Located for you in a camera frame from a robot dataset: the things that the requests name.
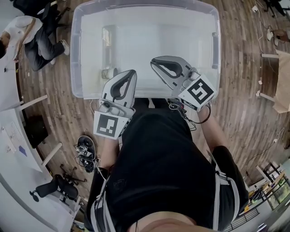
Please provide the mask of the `person's right forearm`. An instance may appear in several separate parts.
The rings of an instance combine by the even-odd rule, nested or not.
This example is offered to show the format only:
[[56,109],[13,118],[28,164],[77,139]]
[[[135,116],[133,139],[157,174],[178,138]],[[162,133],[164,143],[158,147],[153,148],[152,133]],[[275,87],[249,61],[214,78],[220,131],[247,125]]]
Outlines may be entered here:
[[225,134],[213,115],[209,115],[209,108],[205,106],[197,112],[197,115],[200,122],[207,119],[201,124],[201,128],[209,150],[213,152],[218,146],[227,147],[227,139]]

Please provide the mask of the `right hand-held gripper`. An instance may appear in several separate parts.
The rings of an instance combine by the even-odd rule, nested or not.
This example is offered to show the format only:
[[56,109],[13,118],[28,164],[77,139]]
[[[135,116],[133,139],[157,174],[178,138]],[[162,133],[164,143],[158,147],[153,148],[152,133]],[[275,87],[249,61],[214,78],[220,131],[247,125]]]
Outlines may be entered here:
[[172,97],[195,111],[200,111],[216,94],[215,87],[204,74],[181,57],[159,56],[150,62],[158,77],[172,89]]

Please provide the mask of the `white paper cup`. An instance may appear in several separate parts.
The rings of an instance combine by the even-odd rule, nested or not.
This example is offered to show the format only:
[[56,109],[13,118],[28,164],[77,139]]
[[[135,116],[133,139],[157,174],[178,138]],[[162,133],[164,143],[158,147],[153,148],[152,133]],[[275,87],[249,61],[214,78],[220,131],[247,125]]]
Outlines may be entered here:
[[103,69],[101,71],[101,78],[110,80],[118,74],[117,68]]

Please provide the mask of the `clear plastic storage bin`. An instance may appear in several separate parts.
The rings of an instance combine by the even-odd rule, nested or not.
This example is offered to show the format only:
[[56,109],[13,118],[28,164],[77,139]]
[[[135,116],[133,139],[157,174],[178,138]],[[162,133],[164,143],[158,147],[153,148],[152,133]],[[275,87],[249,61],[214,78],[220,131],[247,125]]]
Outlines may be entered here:
[[74,96],[96,99],[103,69],[137,72],[136,97],[169,97],[150,66],[178,56],[219,88],[221,30],[218,10],[198,0],[94,0],[75,8],[70,70]]

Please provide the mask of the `white desk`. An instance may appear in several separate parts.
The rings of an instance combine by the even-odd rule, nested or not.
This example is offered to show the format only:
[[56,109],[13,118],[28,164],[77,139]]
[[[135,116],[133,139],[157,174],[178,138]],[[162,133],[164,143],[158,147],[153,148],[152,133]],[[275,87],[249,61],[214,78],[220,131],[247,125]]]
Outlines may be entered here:
[[[19,152],[19,146],[25,148],[27,157]],[[0,112],[0,155],[4,155],[18,165],[43,172],[47,163],[62,147],[58,143],[48,156],[42,160],[36,149],[32,148],[23,123],[20,118],[20,111],[11,108]]]
[[23,229],[17,226],[15,231],[70,232],[81,207],[79,197],[70,200],[56,191],[36,202],[31,195],[36,187],[50,181],[51,177],[34,169],[0,168],[0,205],[12,217],[10,227],[24,224]]
[[24,110],[37,104],[50,105],[51,100],[43,84],[42,73],[28,67],[25,56],[20,63],[13,60],[12,51],[0,60],[0,112],[9,109]]

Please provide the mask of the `person's black shirt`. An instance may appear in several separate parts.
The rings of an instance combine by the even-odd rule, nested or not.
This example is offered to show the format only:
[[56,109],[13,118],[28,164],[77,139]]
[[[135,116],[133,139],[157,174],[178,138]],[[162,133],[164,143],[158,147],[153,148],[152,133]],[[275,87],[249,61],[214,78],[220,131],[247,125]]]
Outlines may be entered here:
[[[165,99],[153,99],[154,108],[149,108],[149,99],[137,98],[134,103],[136,110],[131,122],[122,135],[122,144],[115,164],[110,170],[99,167],[94,173],[90,195],[87,202],[93,202],[96,196],[97,180],[101,175],[102,181],[107,182],[113,173],[121,177],[136,174],[138,168],[151,166],[154,171],[161,169],[163,162],[168,162],[170,172],[176,170],[188,170],[201,164],[206,159],[197,148],[192,139],[190,128],[177,110],[170,110]],[[240,193],[240,214],[248,204],[248,191],[246,190],[241,173],[235,164],[227,147],[218,146],[210,151],[211,161],[220,178],[229,178],[237,181],[237,191]],[[87,232],[107,232],[108,230],[90,230],[87,223],[87,208],[85,213],[85,228]],[[217,228],[199,226],[196,232],[222,231]]]

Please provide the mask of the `light wooden table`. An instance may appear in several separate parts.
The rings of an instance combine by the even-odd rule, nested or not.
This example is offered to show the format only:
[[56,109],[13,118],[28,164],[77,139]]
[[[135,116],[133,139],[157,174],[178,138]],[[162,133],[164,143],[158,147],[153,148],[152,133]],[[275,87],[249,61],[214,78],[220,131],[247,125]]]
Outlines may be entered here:
[[278,81],[274,97],[270,97],[260,90],[257,97],[263,97],[274,102],[273,108],[278,114],[290,112],[290,53],[275,50],[276,54],[262,53],[262,58],[275,58],[279,60]]

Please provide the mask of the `person's left forearm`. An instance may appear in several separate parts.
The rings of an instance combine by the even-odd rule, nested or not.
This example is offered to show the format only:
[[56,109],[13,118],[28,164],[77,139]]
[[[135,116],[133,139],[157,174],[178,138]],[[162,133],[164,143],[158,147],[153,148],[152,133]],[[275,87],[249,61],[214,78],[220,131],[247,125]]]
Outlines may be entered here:
[[120,144],[122,144],[121,138],[116,140],[110,138],[104,139],[99,167],[110,170],[119,155]]

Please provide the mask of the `black bag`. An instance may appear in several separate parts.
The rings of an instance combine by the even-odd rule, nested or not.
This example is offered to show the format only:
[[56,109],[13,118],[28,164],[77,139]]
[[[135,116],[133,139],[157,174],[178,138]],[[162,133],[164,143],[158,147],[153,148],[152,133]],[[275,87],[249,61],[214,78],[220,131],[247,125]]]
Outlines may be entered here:
[[32,116],[28,118],[24,130],[34,149],[48,137],[48,132],[42,116]]

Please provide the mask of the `grey chest harness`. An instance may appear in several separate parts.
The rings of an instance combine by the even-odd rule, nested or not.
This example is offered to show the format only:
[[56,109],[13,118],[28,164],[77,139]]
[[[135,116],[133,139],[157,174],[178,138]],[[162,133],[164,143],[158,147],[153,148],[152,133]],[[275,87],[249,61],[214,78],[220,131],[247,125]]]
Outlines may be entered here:
[[87,227],[93,231],[126,232],[141,218],[173,212],[193,219],[199,226],[225,229],[240,211],[237,181],[220,178],[206,159],[188,170],[170,172],[168,162],[154,171],[138,168],[136,174],[97,178],[97,194],[87,206]]

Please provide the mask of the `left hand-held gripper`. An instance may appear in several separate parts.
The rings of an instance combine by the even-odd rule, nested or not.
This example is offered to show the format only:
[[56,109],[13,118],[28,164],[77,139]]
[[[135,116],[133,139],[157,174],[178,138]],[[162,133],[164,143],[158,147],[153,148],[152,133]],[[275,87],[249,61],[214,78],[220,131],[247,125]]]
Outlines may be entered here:
[[119,138],[128,127],[135,109],[137,74],[128,70],[117,74],[104,86],[99,109],[94,111],[93,133],[106,138]]

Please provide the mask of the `metal shelf with items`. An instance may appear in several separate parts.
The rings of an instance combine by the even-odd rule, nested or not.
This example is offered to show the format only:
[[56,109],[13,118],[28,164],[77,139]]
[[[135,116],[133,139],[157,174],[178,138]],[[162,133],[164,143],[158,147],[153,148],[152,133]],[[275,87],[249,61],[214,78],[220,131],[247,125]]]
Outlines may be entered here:
[[256,166],[262,179],[248,186],[249,203],[244,208],[247,213],[268,202],[271,209],[278,207],[290,194],[290,179],[282,165],[270,162],[264,168]]

